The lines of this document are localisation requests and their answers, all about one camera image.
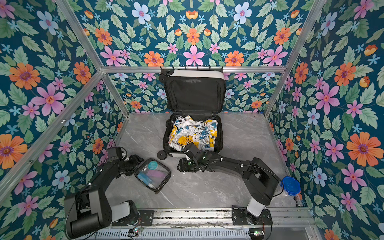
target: open suitcase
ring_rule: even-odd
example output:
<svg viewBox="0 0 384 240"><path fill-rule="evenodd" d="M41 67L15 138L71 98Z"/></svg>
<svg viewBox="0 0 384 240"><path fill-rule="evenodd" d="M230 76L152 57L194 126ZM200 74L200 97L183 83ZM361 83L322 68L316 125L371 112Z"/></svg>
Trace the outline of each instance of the open suitcase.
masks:
<svg viewBox="0 0 384 240"><path fill-rule="evenodd" d="M168 144L175 120L179 116L189 115L195 121L208 119L217 120L217 137L214 151L223 149L223 129L221 119L217 115L222 111L226 83L224 74L220 71L205 70L162 70L160 81L164 83L167 95L167 106L173 111L166 122L166 132L163 138L163 149L157 157L164 160L167 156L185 157Z"/></svg>

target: suitcase lid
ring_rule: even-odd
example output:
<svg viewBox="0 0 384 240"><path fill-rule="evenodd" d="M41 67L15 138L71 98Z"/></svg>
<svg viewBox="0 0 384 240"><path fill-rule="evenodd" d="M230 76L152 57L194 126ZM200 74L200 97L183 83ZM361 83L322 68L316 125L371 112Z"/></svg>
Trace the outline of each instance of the suitcase lid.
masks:
<svg viewBox="0 0 384 240"><path fill-rule="evenodd" d="M222 111L226 83L219 71L174 70L165 80L167 106L173 112Z"/></svg>

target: folded clothing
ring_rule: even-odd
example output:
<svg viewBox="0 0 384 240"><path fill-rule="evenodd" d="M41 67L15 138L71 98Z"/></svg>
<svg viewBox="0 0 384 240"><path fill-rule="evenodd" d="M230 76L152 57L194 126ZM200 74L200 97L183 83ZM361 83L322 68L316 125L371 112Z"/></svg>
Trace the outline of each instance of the folded clothing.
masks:
<svg viewBox="0 0 384 240"><path fill-rule="evenodd" d="M185 118L182 116L176 118L168 143L177 151L181 151L191 142L202 151L214 151L216 137L216 120L198 122L188 115Z"/></svg>

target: marble surface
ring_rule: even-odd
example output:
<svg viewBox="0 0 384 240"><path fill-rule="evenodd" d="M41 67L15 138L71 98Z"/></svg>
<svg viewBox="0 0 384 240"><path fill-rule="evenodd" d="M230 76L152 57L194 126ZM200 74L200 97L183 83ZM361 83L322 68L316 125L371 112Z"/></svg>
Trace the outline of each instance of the marble surface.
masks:
<svg viewBox="0 0 384 240"><path fill-rule="evenodd" d="M280 178L286 173L272 137L268 123L262 114L220 113L223 124L223 150L225 157L239 160L261 158ZM165 123L170 114L131 114L122 134L119 146L128 155L137 154L144 159L156 158L162 150ZM111 205L133 200L137 208L187 208L231 207L235 204L246 207L251 198L244 182L221 172L182 173L176 170L180 158L168 157L161 161L172 176L155 194L143 186L134 176L114 179L106 191ZM294 207L296 202L286 192L272 199L270 206Z"/></svg>

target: aluminum extrusion bar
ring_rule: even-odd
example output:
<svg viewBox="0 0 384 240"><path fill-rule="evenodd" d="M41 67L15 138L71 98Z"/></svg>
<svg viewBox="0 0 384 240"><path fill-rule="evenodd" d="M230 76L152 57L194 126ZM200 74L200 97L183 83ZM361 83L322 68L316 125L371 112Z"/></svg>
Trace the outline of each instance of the aluminum extrusion bar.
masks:
<svg viewBox="0 0 384 240"><path fill-rule="evenodd" d="M309 33L311 32L316 19L319 17L321 10L324 6L324 4L327 2L327 0L315 0L312 8L307 16L307 19L305 20L303 24L303 29L296 41L295 46L292 49L292 52L287 60L287 65L286 65L286 71L283 73L283 75L280 77L279 82L277 83L275 90L272 93L272 96L269 100L268 107L265 111L265 117L268 117L269 113L272 110L273 105L276 103L276 100L283 89L284 82L288 79L289 74L292 71L293 65L295 64L301 49L303 48Z"/></svg>
<svg viewBox="0 0 384 240"><path fill-rule="evenodd" d="M0 181L0 204L9 196L9 193L24 177L33 163L44 152L47 145L59 133L64 123L71 118L71 115L84 101L85 97L97 86L103 74L97 71L87 84L77 93L72 101L64 108L64 110L53 120L51 125L40 135L40 137L32 144L28 151L20 158L20 160L11 168L11 170Z"/></svg>

